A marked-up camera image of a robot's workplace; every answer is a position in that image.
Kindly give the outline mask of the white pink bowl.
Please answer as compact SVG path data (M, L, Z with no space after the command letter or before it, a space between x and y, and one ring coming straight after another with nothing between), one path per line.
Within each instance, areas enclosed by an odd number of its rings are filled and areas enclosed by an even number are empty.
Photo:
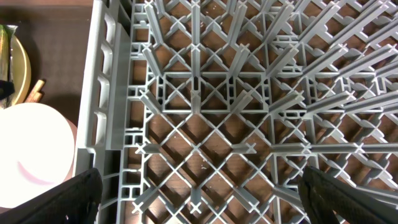
M14 208L61 184L73 164L68 120L41 103L1 110L1 207Z

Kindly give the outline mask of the dark brown serving tray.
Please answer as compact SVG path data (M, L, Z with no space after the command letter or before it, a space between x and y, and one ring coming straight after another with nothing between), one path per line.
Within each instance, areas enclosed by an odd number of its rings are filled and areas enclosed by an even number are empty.
M1 1L1 23L16 37L31 64L31 84L44 80L41 103L78 123L92 1Z

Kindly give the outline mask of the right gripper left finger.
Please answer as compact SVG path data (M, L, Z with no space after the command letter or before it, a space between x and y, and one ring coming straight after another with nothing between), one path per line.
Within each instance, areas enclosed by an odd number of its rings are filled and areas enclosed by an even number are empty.
M88 169L1 214L2 224L94 224L103 193L98 169Z

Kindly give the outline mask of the yellow plate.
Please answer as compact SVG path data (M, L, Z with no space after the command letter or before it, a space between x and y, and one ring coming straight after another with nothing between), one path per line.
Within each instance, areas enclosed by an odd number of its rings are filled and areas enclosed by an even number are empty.
M12 76L15 92L10 97L8 106L23 103L28 95L31 81L30 60L20 40L14 36L11 39Z

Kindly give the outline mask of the wooden chopstick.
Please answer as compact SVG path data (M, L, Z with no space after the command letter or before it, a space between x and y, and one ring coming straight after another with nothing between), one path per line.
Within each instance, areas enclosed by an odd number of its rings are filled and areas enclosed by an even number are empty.
M43 86L45 85L44 80L38 80L37 83L34 85L33 89L25 99L25 103L38 103L43 94L40 92Z

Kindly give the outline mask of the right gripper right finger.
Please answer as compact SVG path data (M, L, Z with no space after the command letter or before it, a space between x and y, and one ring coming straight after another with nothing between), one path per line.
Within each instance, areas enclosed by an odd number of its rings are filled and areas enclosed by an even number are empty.
M307 166L298 184L311 223L397 223L397 193L352 187Z

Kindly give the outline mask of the grey plastic dishwasher rack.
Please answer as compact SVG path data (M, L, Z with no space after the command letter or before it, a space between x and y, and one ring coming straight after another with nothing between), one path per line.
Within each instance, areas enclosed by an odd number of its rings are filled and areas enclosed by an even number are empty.
M314 166L397 207L396 1L94 1L96 223L306 223Z

